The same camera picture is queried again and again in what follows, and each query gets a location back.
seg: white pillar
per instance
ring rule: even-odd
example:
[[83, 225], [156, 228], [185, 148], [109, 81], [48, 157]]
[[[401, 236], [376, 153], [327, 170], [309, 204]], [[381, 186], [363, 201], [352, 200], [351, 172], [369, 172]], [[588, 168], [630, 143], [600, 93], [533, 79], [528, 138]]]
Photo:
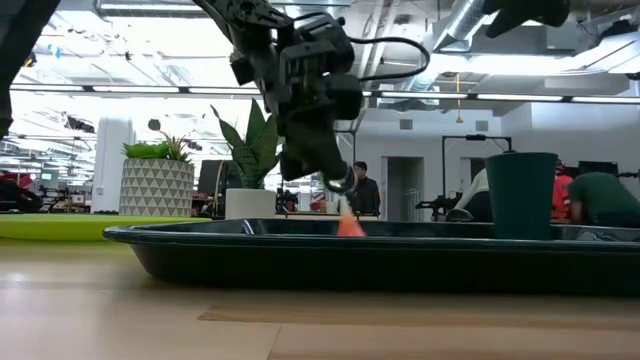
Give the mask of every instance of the white pillar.
[[118, 211], [122, 165], [122, 144], [136, 140], [133, 121], [126, 117], [103, 117], [98, 123], [96, 166], [93, 175], [91, 212]]

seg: doorway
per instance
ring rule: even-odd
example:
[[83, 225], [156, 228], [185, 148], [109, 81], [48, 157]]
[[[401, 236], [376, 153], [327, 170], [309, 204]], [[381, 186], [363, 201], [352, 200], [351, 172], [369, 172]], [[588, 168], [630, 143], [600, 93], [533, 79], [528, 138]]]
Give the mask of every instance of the doorway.
[[415, 208], [424, 190], [424, 158], [387, 157], [386, 163], [386, 220], [424, 221], [424, 211]]

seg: ceiling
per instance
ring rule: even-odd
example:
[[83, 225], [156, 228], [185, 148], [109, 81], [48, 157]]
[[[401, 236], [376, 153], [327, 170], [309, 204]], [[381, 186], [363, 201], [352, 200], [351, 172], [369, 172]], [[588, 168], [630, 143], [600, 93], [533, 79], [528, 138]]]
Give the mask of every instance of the ceiling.
[[[447, 17], [452, 11], [453, 0], [305, 0], [305, 6], [300, 6], [298, 0], [274, 0], [272, 3], [292, 17], [311, 11], [327, 11], [334, 17], [342, 16], [346, 19], [345, 31], [353, 37], [401, 36], [425, 43], [431, 29], [449, 21]], [[504, 56], [511, 54], [510, 51], [518, 51], [518, 56], [540, 55], [539, 59], [534, 59], [535, 62], [555, 59], [560, 55], [572, 56], [580, 51], [579, 46], [571, 45], [569, 40], [566, 44], [570, 45], [562, 43], [566, 36], [573, 42], [578, 42], [578, 39], [584, 40], [583, 43], [589, 42], [593, 40], [589, 35], [590, 29], [596, 29], [590, 19], [623, 11], [636, 16], [638, 2], [581, 0], [574, 1], [573, 6], [575, 11], [563, 29], [525, 26], [495, 41], [488, 41], [479, 31], [472, 38], [470, 52], [461, 58], [464, 66], [456, 67], [451, 54], [432, 56], [430, 69], [441, 68], [433, 76], [433, 85], [440, 91], [507, 94], [610, 95], [626, 90], [628, 80], [622, 73], [594, 71], [580, 73], [580, 76], [550, 77], [537, 72], [527, 73], [528, 65], [520, 60], [510, 60], [510, 64], [519, 64], [519, 69], [501, 66], [491, 71], [488, 70], [489, 65], [496, 65], [495, 61], [489, 61], [489, 65], [480, 64], [478, 60], [474, 60], [474, 65], [471, 61], [478, 58], [478, 54]], [[190, 0], [62, 0], [34, 49], [37, 63], [23, 68], [15, 83], [236, 87], [228, 60], [231, 44], [212, 20], [193, 7]], [[558, 51], [551, 55], [537, 54], [533, 52], [539, 49], [521, 46], [521, 43], [537, 44], [541, 36], [544, 37], [542, 47], [553, 47]], [[637, 45], [640, 54], [640, 42]], [[419, 61], [418, 52], [405, 45], [388, 44], [369, 49], [354, 45], [354, 49], [356, 62], [352, 72], [358, 75], [408, 71]], [[398, 79], [366, 86], [406, 90], [408, 83], [407, 79]], [[193, 151], [195, 157], [223, 156], [228, 149], [222, 141], [217, 122], [211, 117], [209, 105], [213, 104], [223, 117], [235, 123], [240, 132], [246, 125], [250, 106], [246, 99], [164, 98], [148, 94], [144, 98], [131, 95], [100, 98], [81, 94], [15, 92], [12, 97], [16, 123], [11, 129], [12, 137], [0, 143], [0, 155], [4, 155], [5, 163], [0, 163], [0, 168], [8, 167], [9, 162], [13, 164], [11, 166], [19, 165], [9, 161], [9, 157], [27, 156], [28, 159], [33, 158], [34, 153], [37, 156], [54, 154], [66, 157], [69, 159], [67, 166], [71, 166], [69, 164], [73, 160], [89, 168], [95, 157], [95, 135], [70, 128], [69, 117], [95, 128], [101, 117], [114, 113], [126, 114], [133, 119], [140, 140], [160, 139], [157, 133], [147, 129], [148, 120], [156, 118], [161, 120], [163, 129], [195, 139], [202, 146], [202, 150]], [[434, 107], [417, 101], [376, 106], [402, 111]], [[494, 115], [499, 116], [510, 106], [513, 104], [443, 100], [435, 107], [443, 113], [458, 107], [494, 110]], [[20, 135], [57, 138], [28, 141], [19, 139]]]

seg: potted plant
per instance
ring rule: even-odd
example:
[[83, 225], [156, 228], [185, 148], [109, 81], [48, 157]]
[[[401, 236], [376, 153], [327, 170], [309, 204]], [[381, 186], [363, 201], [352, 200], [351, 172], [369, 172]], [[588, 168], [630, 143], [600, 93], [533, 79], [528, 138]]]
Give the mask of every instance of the potted plant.
[[124, 144], [120, 215], [191, 216], [194, 166], [184, 137], [160, 144]]
[[211, 109], [231, 149], [232, 164], [240, 174], [243, 185], [241, 189], [226, 190], [225, 218], [273, 217], [276, 194], [264, 189], [264, 178], [278, 163], [276, 156], [278, 131], [275, 117], [269, 116], [265, 120], [258, 103], [252, 99], [247, 133], [243, 140], [233, 126], [220, 118], [213, 106]]

